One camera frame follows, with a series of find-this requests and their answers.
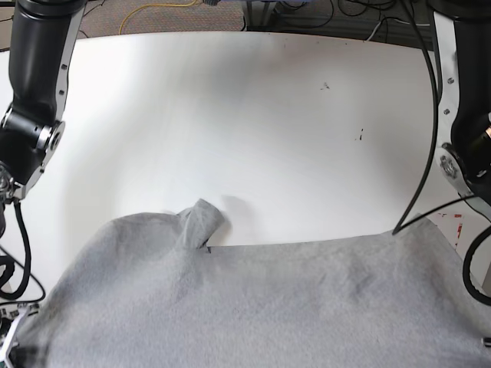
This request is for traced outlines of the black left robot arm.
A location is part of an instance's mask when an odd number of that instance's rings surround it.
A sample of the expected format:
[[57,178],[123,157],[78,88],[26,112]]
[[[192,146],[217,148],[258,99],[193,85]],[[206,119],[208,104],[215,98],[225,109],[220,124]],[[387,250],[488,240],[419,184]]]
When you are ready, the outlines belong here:
[[490,217],[490,3],[429,1],[437,63],[436,161],[467,205]]

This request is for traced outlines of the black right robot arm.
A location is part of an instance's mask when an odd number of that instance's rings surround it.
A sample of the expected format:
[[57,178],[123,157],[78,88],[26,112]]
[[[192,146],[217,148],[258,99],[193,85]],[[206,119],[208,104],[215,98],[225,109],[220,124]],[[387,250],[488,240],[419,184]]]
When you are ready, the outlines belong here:
[[2,306],[18,305],[18,313],[1,319],[1,365],[11,367],[17,335],[36,301],[23,301],[31,274],[31,246],[21,202],[46,170],[64,134],[62,120],[68,95],[69,68],[85,1],[16,1],[12,19],[8,76],[13,98],[1,120],[1,207],[12,205],[25,259],[1,256],[1,283],[20,266],[16,290],[2,292]]

